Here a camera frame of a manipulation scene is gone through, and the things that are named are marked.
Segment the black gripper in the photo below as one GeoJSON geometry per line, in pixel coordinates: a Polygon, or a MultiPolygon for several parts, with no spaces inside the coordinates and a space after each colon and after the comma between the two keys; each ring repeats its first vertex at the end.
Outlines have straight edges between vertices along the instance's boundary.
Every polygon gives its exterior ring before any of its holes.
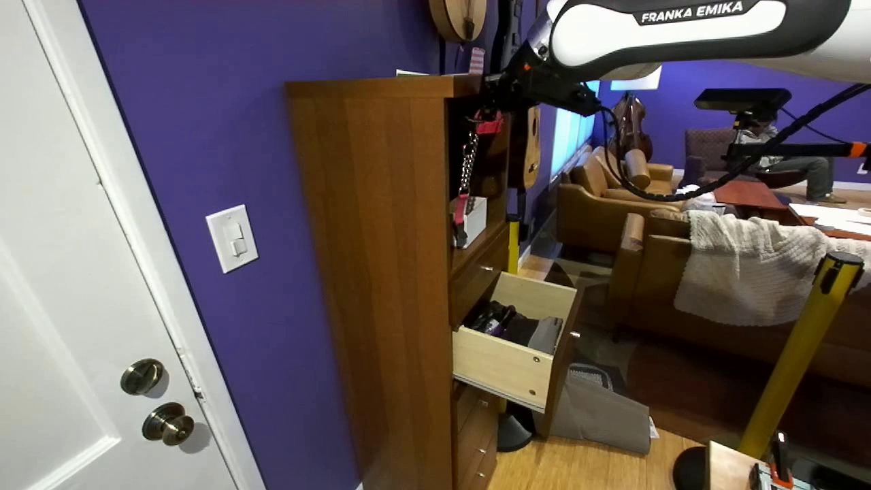
{"type": "Polygon", "coordinates": [[[601,108],[600,96],[570,69],[543,61],[532,50],[517,50],[507,69],[483,80],[483,108],[526,113],[532,107],[559,107],[582,118],[601,108]]]}

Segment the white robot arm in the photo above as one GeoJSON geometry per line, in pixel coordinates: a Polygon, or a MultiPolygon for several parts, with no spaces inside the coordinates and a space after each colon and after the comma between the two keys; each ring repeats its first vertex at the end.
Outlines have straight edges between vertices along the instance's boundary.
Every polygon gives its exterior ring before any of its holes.
{"type": "Polygon", "coordinates": [[[513,61],[483,81],[483,107],[592,114],[589,81],[662,64],[744,61],[853,85],[871,81],[871,0],[550,0],[513,61]]]}

